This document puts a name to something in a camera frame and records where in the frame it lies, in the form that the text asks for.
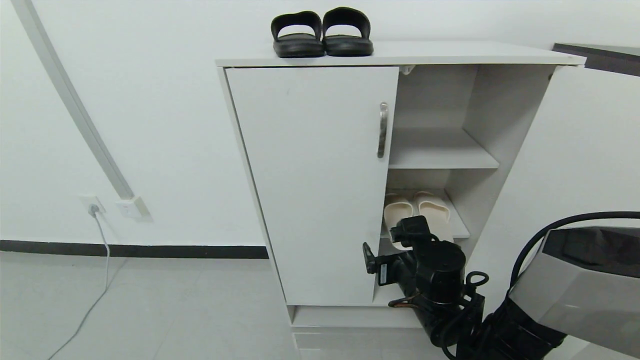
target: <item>black baseboard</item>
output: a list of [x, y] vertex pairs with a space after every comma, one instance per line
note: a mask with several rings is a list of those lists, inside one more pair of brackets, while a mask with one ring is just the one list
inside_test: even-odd
[[[109, 245], [116, 258], [179, 259], [268, 259], [264, 246], [188, 246], [188, 245]], [[102, 244], [44, 243], [36, 241], [0, 240], [0, 251], [32, 254], [106, 256]]]

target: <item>cabinet door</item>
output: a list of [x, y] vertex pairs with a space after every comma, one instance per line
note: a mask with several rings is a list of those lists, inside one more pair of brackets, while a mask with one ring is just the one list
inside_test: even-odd
[[397, 77], [397, 67], [227, 70], [289, 305], [371, 304], [362, 243], [377, 251]]
[[579, 213], [640, 209], [639, 139], [640, 78], [556, 70], [467, 265], [491, 278], [480, 289], [486, 312], [504, 299], [516, 257], [541, 228]]

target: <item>shoe cabinet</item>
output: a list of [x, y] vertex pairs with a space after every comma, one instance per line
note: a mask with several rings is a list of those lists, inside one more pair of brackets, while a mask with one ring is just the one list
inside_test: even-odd
[[384, 196], [433, 190], [493, 311], [538, 229], [637, 209], [640, 78], [494, 42], [375, 42], [362, 58], [216, 60], [293, 326], [416, 327], [367, 274]]

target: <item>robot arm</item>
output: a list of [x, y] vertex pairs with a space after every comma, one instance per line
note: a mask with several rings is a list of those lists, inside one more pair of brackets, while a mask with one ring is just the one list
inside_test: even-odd
[[[431, 234], [424, 217], [402, 219], [392, 229], [393, 241], [412, 250], [374, 257], [364, 243], [363, 251], [379, 285], [397, 283], [403, 290], [405, 298], [389, 306], [412, 308], [449, 359], [539, 360], [567, 334], [640, 357], [640, 229], [557, 229], [596, 218], [640, 218], [640, 212], [577, 215], [542, 229], [518, 257], [504, 302], [484, 321], [484, 297], [476, 288], [488, 276], [464, 278], [464, 253]], [[483, 279], [473, 282], [477, 276]]]

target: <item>open cabinet door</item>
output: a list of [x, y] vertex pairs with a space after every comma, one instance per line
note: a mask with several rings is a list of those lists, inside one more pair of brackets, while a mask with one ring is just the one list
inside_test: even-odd
[[480, 289], [485, 313], [504, 299], [518, 253], [541, 228], [615, 210], [640, 210], [640, 78], [559, 67], [467, 265], [491, 278]]

